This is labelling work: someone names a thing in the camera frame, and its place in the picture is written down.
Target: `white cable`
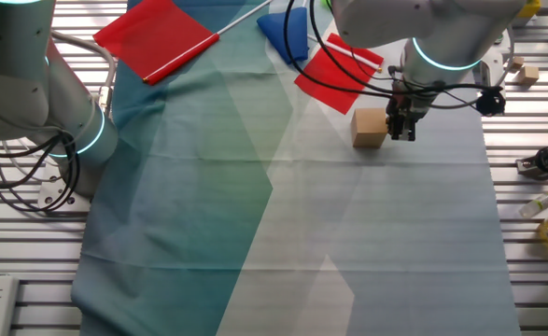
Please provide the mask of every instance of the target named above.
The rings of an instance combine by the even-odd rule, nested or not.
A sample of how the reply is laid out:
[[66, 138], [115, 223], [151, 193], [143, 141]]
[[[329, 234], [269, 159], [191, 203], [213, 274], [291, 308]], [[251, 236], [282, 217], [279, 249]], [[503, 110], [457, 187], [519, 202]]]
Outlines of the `white cable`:
[[242, 17], [236, 19], [235, 21], [233, 21], [232, 23], [228, 24], [227, 26], [225, 26], [224, 28], [220, 29], [219, 32], [217, 32], [216, 34], [218, 35], [222, 35], [224, 33], [226, 33], [226, 31], [228, 31], [229, 29], [231, 29], [233, 26], [235, 26], [236, 24], [240, 23], [242, 20], [248, 18], [249, 16], [255, 14], [257, 11], [259, 11], [260, 9], [262, 9], [263, 7], [266, 7], [267, 5], [269, 5], [269, 3], [271, 3], [273, 0], [265, 0], [263, 3], [261, 3], [260, 5], [258, 5], [257, 7], [249, 10], [245, 15], [243, 15]]
[[[318, 41], [317, 41], [317, 38], [316, 38], [315, 36], [313, 36], [313, 35], [307, 34], [307, 37], [309, 37], [310, 39], [312, 39], [312, 40], [318, 42]], [[349, 50], [346, 50], [346, 49], [344, 49], [344, 48], [341, 48], [341, 47], [339, 47], [339, 46], [336, 46], [335, 44], [333, 44], [333, 43], [331, 43], [331, 42], [329, 42], [329, 41], [324, 41], [323, 43], [326, 45], [326, 47], [328, 47], [328, 48], [330, 48], [330, 49], [334, 49], [334, 50], [340, 52], [341, 54], [343, 54], [344, 56], [348, 56], [348, 57], [352, 58], [352, 55], [353, 55], [353, 54], [352, 54], [352, 52], [350, 52]], [[357, 54], [355, 54], [355, 58], [356, 58], [359, 62], [361, 62], [361, 63], [363, 63], [363, 64], [369, 66], [370, 68], [372, 68], [372, 69], [375, 70], [375, 71], [377, 71], [377, 68], [379, 67], [379, 65], [377, 65], [377, 64], [375, 64], [375, 63], [373, 63], [373, 62], [371, 62], [371, 61], [369, 61], [369, 60], [367, 60], [367, 59], [365, 59], [364, 57], [358, 56]]]
[[[12, 151], [8, 148], [8, 144], [6, 143], [6, 141], [2, 141], [2, 147], [4, 148], [4, 150], [6, 151], [6, 153], [8, 154], [12, 154]], [[29, 175], [29, 172], [25, 171], [20, 165], [19, 163], [16, 161], [16, 159], [14, 158], [10, 158], [10, 161], [12, 161], [12, 163], [14, 164], [14, 166], [16, 167], [16, 169], [18, 169], [21, 173], [23, 173], [25, 176]], [[57, 180], [60, 179], [60, 177], [55, 177], [55, 178], [49, 178], [49, 179], [46, 179], [46, 178], [37, 178], [35, 176], [31, 176], [31, 179], [35, 180], [35, 181], [39, 181], [39, 182], [55, 182]]]
[[64, 42], [81, 47], [83, 49], [94, 51], [98, 53], [100, 56], [102, 56], [107, 61], [107, 65], [108, 65], [107, 78], [105, 79], [105, 86], [107, 87], [112, 86], [112, 84], [114, 83], [114, 77], [116, 76], [116, 62], [114, 61], [114, 57], [112, 57], [112, 54], [110, 54], [109, 51], [107, 51], [107, 49], [104, 49], [92, 42], [88, 42], [71, 35], [58, 33], [54, 30], [51, 31], [51, 35], [54, 38], [57, 38]]

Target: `table surface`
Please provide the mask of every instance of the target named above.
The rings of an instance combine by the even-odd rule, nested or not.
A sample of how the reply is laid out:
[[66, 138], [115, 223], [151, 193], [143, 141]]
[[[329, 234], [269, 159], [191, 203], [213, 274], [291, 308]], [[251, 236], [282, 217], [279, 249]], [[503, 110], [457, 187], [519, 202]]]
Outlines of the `table surface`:
[[[92, 35], [126, 10], [125, 0], [58, 0], [53, 21], [61, 33], [92, 40]], [[548, 336], [548, 259], [540, 253], [534, 230], [548, 210], [531, 220], [520, 220], [513, 210], [548, 190], [548, 181], [518, 176], [514, 160], [548, 146], [548, 0], [538, 18], [515, 30], [515, 54], [540, 68], [540, 80], [529, 91], [507, 83], [506, 117], [483, 120], [487, 156], [498, 197], [502, 235], [519, 322], [524, 336]], [[105, 80], [106, 63], [90, 52], [57, 44], [64, 58], [91, 92]], [[14, 149], [22, 149], [11, 143]], [[35, 158], [22, 158], [33, 166]], [[2, 160], [8, 179], [21, 178]], [[25, 198], [36, 200], [38, 183], [20, 187]], [[13, 211], [0, 200], [0, 273], [21, 279], [14, 316], [16, 336], [78, 335], [80, 312], [70, 301], [85, 221], [47, 220]]]

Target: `red flag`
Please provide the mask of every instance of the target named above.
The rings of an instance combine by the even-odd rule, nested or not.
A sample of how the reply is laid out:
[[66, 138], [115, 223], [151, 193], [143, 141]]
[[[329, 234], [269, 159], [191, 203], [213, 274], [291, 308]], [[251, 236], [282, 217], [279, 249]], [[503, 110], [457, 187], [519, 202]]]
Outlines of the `red flag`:
[[93, 36], [153, 85], [219, 40], [172, 0], [144, 0]]
[[[348, 47], [344, 41], [342, 41], [342, 38], [336, 34], [331, 34], [328, 38], [328, 42], [336, 45], [337, 47], [350, 51], [350, 47]], [[369, 79], [371, 79], [370, 75], [375, 73], [375, 69], [361, 63], [360, 66], [365, 70], [365, 72], [367, 72], [367, 74], [364, 74], [358, 68], [357, 63], [352, 57], [345, 56], [341, 52], [330, 48], [328, 48], [328, 50], [342, 67], [364, 82], [368, 82]], [[381, 64], [384, 61], [383, 57], [366, 49], [354, 49], [354, 52], [355, 55], [358, 55], [375, 64]], [[311, 62], [309, 62], [309, 64], [307, 64], [304, 68], [304, 72], [321, 82], [337, 87], [352, 90], [363, 90], [365, 88], [363, 85], [358, 84], [354, 79], [347, 76], [344, 72], [342, 72], [342, 70], [338, 69], [338, 67], [323, 50], [317, 52], [313, 60], [311, 60]], [[301, 90], [305, 93], [343, 114], [346, 114], [348, 110], [350, 110], [350, 107], [358, 98], [357, 93], [329, 89], [312, 82], [303, 75], [298, 76], [294, 83], [298, 85], [299, 88], [301, 88]]]

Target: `black cable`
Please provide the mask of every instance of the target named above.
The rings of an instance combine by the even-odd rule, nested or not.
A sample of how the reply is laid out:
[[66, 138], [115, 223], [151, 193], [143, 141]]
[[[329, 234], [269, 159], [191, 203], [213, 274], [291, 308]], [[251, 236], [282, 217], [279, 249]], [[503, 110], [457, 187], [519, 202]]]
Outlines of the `black cable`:
[[[80, 172], [80, 165], [79, 165], [79, 159], [78, 159], [78, 154], [76, 152], [76, 148], [74, 145], [69, 145], [68, 142], [70, 141], [70, 139], [66, 139], [66, 138], [62, 138], [62, 141], [63, 141], [63, 144], [64, 144], [64, 151], [66, 152], [66, 155], [69, 157], [74, 157], [74, 161], [77, 163], [77, 173], [75, 174], [75, 181], [74, 183], [71, 185], [72, 183], [72, 178], [73, 178], [73, 167], [72, 167], [72, 162], [73, 160], [68, 160], [68, 179], [66, 181], [66, 187], [63, 189], [63, 192], [60, 194], [60, 196], [55, 200], [53, 201], [51, 204], [49, 205], [46, 205], [44, 207], [36, 207], [36, 206], [33, 206], [31, 205], [30, 203], [28, 203], [27, 201], [25, 201], [19, 194], [16, 190], [14, 189], [9, 189], [9, 191], [12, 193], [12, 195], [14, 195], [14, 197], [19, 200], [21, 203], [23, 203], [24, 205], [26, 205], [28, 207], [28, 209], [26, 208], [22, 208], [22, 207], [19, 207], [17, 206], [16, 204], [10, 202], [8, 199], [6, 199], [6, 197], [2, 194], [2, 192], [0, 191], [0, 198], [6, 203], [8, 204], [10, 207], [12, 207], [13, 209], [15, 210], [18, 210], [18, 211], [22, 211], [22, 212], [51, 212], [51, 211], [54, 211], [54, 210], [57, 210], [59, 209], [60, 207], [62, 207], [64, 204], [66, 204], [68, 202], [68, 200], [70, 199], [70, 197], [72, 196], [73, 192], [74, 192], [74, 189], [75, 187], [77, 186], [78, 184], [78, 179], [79, 179], [79, 172]], [[4, 172], [2, 170], [2, 167], [0, 165], [0, 177], [2, 178], [2, 181], [4, 183], [7, 182], [6, 180], [6, 177], [4, 175]]]
[[37, 161], [37, 163], [35, 164], [35, 166], [33, 167], [33, 169], [31, 170], [31, 172], [29, 174], [27, 174], [23, 179], [21, 179], [19, 181], [6, 183], [6, 184], [0, 184], [0, 189], [15, 188], [15, 187], [21, 186], [21, 185], [25, 184], [26, 182], [28, 182], [31, 179], [31, 176], [33, 176], [37, 172], [37, 170], [39, 169], [39, 167], [41, 166], [43, 161], [46, 159], [46, 157], [50, 154], [50, 152], [56, 147], [56, 145], [58, 145], [58, 143], [60, 142], [61, 137], [62, 137], [61, 135], [57, 135], [57, 136], [54, 136], [52, 138], [52, 139], [54, 139], [54, 141], [49, 145], [49, 147], [46, 149], [46, 151], [43, 153], [43, 155], [39, 158], [39, 160]]
[[36, 153], [38, 152], [39, 150], [49, 146], [51, 143], [53, 143], [54, 141], [59, 141], [60, 139], [59, 138], [56, 138], [56, 136], [50, 138], [50, 140], [46, 141], [45, 143], [37, 146], [37, 147], [34, 147], [34, 148], [30, 148], [28, 150], [25, 150], [23, 152], [19, 152], [19, 153], [11, 153], [11, 154], [1, 154], [0, 153], [0, 158], [2, 159], [10, 159], [10, 158], [21, 158], [21, 157], [25, 157], [27, 155], [31, 155], [33, 153]]
[[314, 82], [318, 85], [321, 85], [323, 87], [326, 87], [326, 88], [329, 88], [329, 89], [332, 89], [332, 90], [351, 92], [351, 93], [357, 93], [357, 94], [365, 94], [365, 95], [370, 95], [370, 96], [375, 96], [375, 97], [384, 97], [384, 98], [388, 98], [388, 99], [391, 98], [391, 96], [388, 95], [388, 94], [382, 94], [382, 93], [376, 93], [376, 92], [353, 90], [353, 89], [348, 89], [348, 88], [337, 87], [335, 85], [324, 83], [324, 82], [322, 82], [318, 79], [315, 79], [315, 78], [311, 77], [307, 73], [305, 73], [302, 70], [302, 68], [299, 66], [299, 64], [296, 62], [294, 57], [292, 56], [292, 51], [290, 50], [290, 43], [288, 42], [288, 21], [289, 21], [289, 18], [290, 18], [290, 11], [292, 10], [292, 5], [294, 5], [294, 0], [289, 0], [288, 7], [286, 8], [286, 15], [284, 16], [284, 46], [286, 47], [286, 52], [288, 53], [288, 56], [290, 58], [290, 62], [292, 63], [292, 66], [294, 66], [294, 68], [301, 75], [305, 76], [307, 79], [311, 80], [312, 82]]
[[[291, 4], [293, 4], [294, 1], [291, 0], [290, 4], [288, 4], [288, 8], [291, 8]], [[325, 45], [323, 39], [321, 38], [321, 34], [319, 33], [319, 30], [317, 29], [316, 25], [316, 18], [315, 18], [315, 0], [309, 1], [309, 17], [311, 19], [311, 26], [313, 27], [313, 33], [315, 34], [315, 37], [317, 39], [317, 42], [319, 43], [319, 46], [321, 49], [330, 57], [331, 61], [340, 69], [342, 72], [344, 72], [347, 76], [351, 77], [353, 80], [355, 80], [357, 83], [365, 86], [366, 88], [369, 88], [371, 90], [379, 91], [382, 93], [388, 93], [388, 94], [416, 94], [416, 93], [426, 93], [426, 92], [441, 92], [446, 90], [452, 90], [452, 89], [479, 89], [479, 90], [488, 90], [488, 91], [501, 91], [501, 87], [488, 87], [485, 85], [479, 85], [479, 84], [453, 84], [453, 85], [444, 85], [441, 87], [426, 87], [424, 89], [420, 90], [410, 90], [410, 91], [393, 91], [393, 90], [387, 90], [383, 88], [378, 88], [374, 85], [371, 85], [367, 82], [364, 82], [360, 80], [358, 77], [354, 76], [351, 72], [346, 70], [339, 62], [336, 60], [336, 58], [331, 54], [328, 47]]]

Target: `blue object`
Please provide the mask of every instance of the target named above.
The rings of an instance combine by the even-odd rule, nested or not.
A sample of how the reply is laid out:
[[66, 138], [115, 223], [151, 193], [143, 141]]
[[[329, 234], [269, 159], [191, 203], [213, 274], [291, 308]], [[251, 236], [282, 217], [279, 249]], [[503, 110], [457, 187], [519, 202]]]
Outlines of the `blue object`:
[[[284, 18], [286, 13], [264, 15], [257, 19], [257, 24], [267, 38], [272, 42], [284, 62], [290, 64], [290, 55], [286, 51], [284, 43]], [[288, 42], [292, 57], [296, 61], [304, 61], [309, 58], [307, 46], [307, 8], [294, 8], [288, 18]]]

